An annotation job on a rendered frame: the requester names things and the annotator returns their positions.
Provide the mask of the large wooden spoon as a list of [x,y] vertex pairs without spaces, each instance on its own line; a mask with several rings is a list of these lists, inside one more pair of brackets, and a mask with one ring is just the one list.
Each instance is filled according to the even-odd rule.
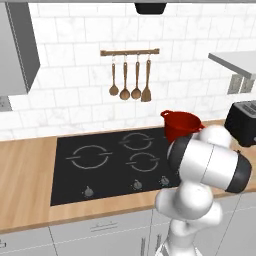
[[122,100],[128,100],[130,97],[130,92],[127,89],[127,63],[123,64],[123,74],[124,74],[124,88],[122,89],[122,91],[120,92],[120,98]]

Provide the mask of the wooden utensil rail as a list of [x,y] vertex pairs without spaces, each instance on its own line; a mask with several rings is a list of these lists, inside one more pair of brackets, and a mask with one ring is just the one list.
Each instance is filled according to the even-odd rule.
[[144,49],[144,50],[100,50],[100,56],[119,56],[119,55],[152,55],[159,54],[160,49]]

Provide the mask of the grey cupboard door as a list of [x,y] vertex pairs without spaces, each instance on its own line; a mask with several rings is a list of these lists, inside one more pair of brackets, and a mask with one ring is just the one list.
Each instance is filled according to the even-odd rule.
[[146,238],[145,254],[149,227],[81,238],[69,242],[56,243],[58,256],[140,256],[141,238]]
[[148,253],[147,256],[155,256],[155,246],[157,235],[161,234],[161,244],[165,241],[169,229],[170,219],[152,210],[151,227],[149,234]]

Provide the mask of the medium wooden spoon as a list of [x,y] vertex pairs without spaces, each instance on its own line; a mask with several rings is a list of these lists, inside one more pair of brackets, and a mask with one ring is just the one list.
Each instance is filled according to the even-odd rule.
[[131,93],[131,97],[135,100],[139,99],[141,97],[141,91],[138,87],[138,81],[139,81],[139,69],[140,69],[140,63],[136,62],[136,81],[135,81],[135,88],[133,89]]

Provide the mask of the grey wall cupboard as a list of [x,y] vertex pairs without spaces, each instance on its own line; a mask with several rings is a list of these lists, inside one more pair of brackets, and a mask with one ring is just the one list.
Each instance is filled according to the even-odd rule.
[[0,96],[28,94],[39,68],[28,4],[0,2]]

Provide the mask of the black extractor hood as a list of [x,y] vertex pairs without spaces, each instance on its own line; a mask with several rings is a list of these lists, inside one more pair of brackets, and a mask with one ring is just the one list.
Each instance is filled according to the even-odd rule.
[[161,15],[165,10],[165,3],[136,3],[135,8],[141,15]]

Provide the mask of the red pot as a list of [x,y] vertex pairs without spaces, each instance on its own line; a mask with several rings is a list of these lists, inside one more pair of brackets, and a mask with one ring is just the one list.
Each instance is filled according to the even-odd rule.
[[189,112],[165,110],[161,112],[161,116],[164,118],[165,137],[170,143],[180,136],[204,129],[201,120]]

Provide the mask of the black toaster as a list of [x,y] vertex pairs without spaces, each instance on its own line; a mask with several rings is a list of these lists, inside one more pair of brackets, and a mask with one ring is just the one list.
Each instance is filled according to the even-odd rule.
[[256,145],[256,100],[234,102],[224,127],[240,146]]

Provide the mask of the small wooden spoon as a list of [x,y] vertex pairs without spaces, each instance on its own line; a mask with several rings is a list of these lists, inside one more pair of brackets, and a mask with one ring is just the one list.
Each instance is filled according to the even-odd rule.
[[112,96],[116,96],[119,93],[119,89],[115,84],[115,64],[112,64],[112,86],[109,89],[109,93]]

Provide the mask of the wooden spatula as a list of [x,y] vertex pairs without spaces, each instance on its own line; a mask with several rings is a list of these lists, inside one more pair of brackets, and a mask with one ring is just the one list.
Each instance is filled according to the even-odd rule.
[[146,62],[146,85],[141,95],[142,102],[149,102],[151,100],[151,91],[149,89],[149,76],[150,76],[151,61]]

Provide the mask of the grey wall socket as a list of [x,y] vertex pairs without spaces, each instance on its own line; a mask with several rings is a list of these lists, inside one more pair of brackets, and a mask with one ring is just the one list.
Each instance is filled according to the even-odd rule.
[[11,111],[11,103],[8,96],[0,96],[0,112]]
[[247,79],[239,74],[233,74],[228,87],[228,94],[250,93],[254,80]]

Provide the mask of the black hob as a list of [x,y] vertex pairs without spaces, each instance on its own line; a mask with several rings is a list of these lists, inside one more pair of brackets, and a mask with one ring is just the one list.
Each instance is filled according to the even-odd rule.
[[[167,164],[164,129],[98,133],[57,139],[51,204],[63,205],[177,187]],[[163,186],[161,178],[169,179]],[[133,183],[142,183],[134,189]],[[85,197],[89,186],[94,194]]]

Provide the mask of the grey drawer front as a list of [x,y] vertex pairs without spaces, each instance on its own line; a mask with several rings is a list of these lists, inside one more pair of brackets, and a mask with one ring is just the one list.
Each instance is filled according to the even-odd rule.
[[147,227],[151,223],[151,210],[60,224],[50,227],[55,243],[100,236]]
[[0,240],[6,243],[0,256],[56,256],[48,227],[1,234]]

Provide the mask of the grey wall shelf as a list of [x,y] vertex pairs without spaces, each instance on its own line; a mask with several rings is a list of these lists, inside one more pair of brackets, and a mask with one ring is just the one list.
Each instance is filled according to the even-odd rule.
[[209,53],[208,58],[249,80],[256,80],[256,51]]

